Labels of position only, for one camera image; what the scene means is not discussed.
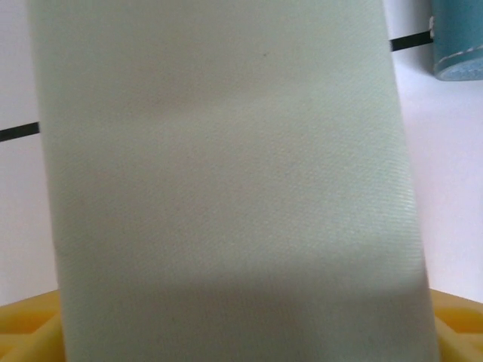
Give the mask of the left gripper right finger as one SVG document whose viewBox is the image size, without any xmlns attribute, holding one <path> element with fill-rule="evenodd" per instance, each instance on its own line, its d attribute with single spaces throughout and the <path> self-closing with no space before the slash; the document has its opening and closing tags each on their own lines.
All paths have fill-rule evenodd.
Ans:
<svg viewBox="0 0 483 362">
<path fill-rule="evenodd" d="M 482 362 L 482 304 L 431 290 L 440 361 Z"/>
</svg>

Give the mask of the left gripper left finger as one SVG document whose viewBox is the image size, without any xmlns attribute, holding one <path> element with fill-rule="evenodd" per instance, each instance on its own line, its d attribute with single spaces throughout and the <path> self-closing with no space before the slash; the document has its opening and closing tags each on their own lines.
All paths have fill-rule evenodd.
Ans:
<svg viewBox="0 0 483 362">
<path fill-rule="evenodd" d="M 1 362 L 65 360 L 56 290 L 1 307 Z"/>
</svg>

